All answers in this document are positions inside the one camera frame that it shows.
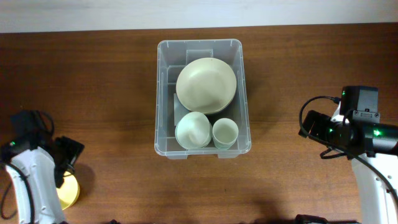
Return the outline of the white small bowl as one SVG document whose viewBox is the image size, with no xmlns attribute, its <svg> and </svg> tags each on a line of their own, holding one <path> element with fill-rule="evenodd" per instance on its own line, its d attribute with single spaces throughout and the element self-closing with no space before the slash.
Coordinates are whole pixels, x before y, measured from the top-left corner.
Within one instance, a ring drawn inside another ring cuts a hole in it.
<svg viewBox="0 0 398 224">
<path fill-rule="evenodd" d="M 211 137 L 212 126 L 208 118 L 200 112 L 190 112 L 186 114 L 175 128 L 175 137 L 180 133 L 186 132 L 209 133 Z"/>
</svg>

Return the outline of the mint green small bowl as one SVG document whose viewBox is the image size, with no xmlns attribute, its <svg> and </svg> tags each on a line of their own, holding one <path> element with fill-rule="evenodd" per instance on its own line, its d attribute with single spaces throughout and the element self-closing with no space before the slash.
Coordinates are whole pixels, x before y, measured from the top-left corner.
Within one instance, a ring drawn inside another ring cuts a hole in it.
<svg viewBox="0 0 398 224">
<path fill-rule="evenodd" d="M 211 141 L 209 133 L 186 132 L 177 135 L 177 142 L 187 150 L 199 149 L 207 146 Z"/>
</svg>

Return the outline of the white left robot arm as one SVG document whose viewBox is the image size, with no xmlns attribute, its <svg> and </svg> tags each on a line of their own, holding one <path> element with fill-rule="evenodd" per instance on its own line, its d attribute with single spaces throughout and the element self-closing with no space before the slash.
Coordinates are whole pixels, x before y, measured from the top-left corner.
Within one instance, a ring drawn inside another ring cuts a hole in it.
<svg viewBox="0 0 398 224">
<path fill-rule="evenodd" d="M 84 148 L 65 136 L 54 141 L 18 138 L 1 146 L 1 164 L 14 186 L 19 223 L 67 222 L 57 189 Z"/>
</svg>

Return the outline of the yellow small bowl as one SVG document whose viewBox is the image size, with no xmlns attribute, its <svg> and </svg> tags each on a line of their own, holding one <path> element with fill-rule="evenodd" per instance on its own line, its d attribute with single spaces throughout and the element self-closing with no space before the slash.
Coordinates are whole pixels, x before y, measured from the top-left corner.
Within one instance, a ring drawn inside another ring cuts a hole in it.
<svg viewBox="0 0 398 224">
<path fill-rule="evenodd" d="M 80 195 L 80 185 L 76 177 L 66 171 L 63 177 L 63 184 L 60 188 L 57 188 L 58 197 L 60 200 L 62 210 L 65 210 L 78 200 Z"/>
</svg>

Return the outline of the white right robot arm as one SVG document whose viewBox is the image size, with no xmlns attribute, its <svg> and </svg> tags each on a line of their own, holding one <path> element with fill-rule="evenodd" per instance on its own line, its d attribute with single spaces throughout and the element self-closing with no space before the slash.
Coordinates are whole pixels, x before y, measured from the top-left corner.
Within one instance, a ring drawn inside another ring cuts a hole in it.
<svg viewBox="0 0 398 224">
<path fill-rule="evenodd" d="M 299 135 L 351 161 L 363 223 L 397 223 L 397 127 L 314 110 L 303 119 L 303 111 Z"/>
</svg>

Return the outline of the dark blue bowl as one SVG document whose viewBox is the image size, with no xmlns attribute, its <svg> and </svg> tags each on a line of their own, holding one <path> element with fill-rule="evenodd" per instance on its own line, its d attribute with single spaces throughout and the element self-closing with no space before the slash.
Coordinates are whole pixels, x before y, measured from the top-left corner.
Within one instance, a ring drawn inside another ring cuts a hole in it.
<svg viewBox="0 0 398 224">
<path fill-rule="evenodd" d="M 211 116 L 211 115 L 215 115 L 215 114 L 224 113 L 225 111 L 227 111 L 227 110 L 231 107 L 231 105 L 233 105 L 233 103 L 234 103 L 234 100 L 231 100 L 231 101 L 230 101 L 226 106 L 224 106 L 223 108 L 221 108 L 221 109 L 219 109 L 219 110 L 216 110 L 216 111 L 214 111 L 214 112 L 211 112 L 211 113 L 205 113 L 205 115 Z"/>
</svg>

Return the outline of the cream bowl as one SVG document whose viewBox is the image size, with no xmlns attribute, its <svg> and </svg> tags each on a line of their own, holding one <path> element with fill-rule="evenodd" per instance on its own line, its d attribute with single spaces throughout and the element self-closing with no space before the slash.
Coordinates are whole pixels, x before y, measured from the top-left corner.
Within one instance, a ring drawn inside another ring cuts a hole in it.
<svg viewBox="0 0 398 224">
<path fill-rule="evenodd" d="M 189 111 L 211 113 L 233 100 L 237 90 L 233 69 L 217 58 L 199 58 L 180 72 L 176 94 Z"/>
</svg>

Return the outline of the mint green cup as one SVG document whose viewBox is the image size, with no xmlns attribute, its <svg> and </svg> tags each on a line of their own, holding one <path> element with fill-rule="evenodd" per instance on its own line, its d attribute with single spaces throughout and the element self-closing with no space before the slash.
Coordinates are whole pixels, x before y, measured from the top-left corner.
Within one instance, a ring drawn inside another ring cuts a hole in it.
<svg viewBox="0 0 398 224">
<path fill-rule="evenodd" d="M 229 146 L 216 145 L 215 147 L 217 148 L 217 150 L 225 151 L 225 150 L 230 149 L 232 147 L 232 145 L 229 145 Z"/>
</svg>

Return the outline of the cream cup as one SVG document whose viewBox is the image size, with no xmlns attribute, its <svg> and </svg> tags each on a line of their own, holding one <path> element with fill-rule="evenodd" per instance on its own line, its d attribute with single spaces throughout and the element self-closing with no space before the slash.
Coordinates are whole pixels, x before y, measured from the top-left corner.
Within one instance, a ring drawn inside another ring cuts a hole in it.
<svg viewBox="0 0 398 224">
<path fill-rule="evenodd" d="M 239 134 L 238 125 L 229 118 L 221 118 L 213 125 L 213 142 L 215 145 L 233 145 Z"/>
</svg>

